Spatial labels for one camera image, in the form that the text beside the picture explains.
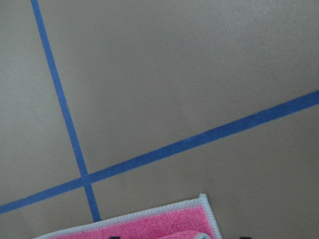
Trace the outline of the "pink and grey towel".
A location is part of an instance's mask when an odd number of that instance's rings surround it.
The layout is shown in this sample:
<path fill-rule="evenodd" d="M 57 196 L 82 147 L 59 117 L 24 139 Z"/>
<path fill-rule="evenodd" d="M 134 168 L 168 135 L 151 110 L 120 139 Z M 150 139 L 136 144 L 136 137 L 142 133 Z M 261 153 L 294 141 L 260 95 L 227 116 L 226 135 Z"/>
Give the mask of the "pink and grey towel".
<path fill-rule="evenodd" d="M 207 196 L 42 235 L 43 239 L 220 239 Z"/>

